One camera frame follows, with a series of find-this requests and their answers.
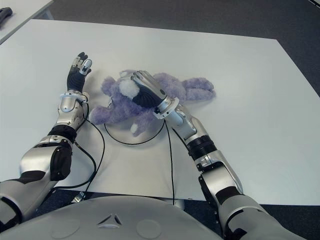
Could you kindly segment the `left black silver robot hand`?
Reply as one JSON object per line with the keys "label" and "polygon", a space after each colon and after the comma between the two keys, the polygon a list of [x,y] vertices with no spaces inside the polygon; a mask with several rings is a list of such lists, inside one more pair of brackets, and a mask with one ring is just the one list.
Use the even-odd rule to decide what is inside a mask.
{"label": "left black silver robot hand", "polygon": [[73,60],[68,76],[67,76],[67,90],[83,92],[83,87],[87,75],[92,71],[92,60],[88,59],[85,52],[81,52]]}

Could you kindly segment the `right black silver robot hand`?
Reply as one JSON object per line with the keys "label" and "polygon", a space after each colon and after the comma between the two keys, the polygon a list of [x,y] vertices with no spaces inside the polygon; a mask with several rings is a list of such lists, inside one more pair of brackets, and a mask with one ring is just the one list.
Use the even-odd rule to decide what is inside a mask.
{"label": "right black silver robot hand", "polygon": [[145,70],[135,71],[130,79],[137,85],[137,96],[132,101],[144,108],[155,108],[169,104],[173,99],[167,95],[155,78]]}

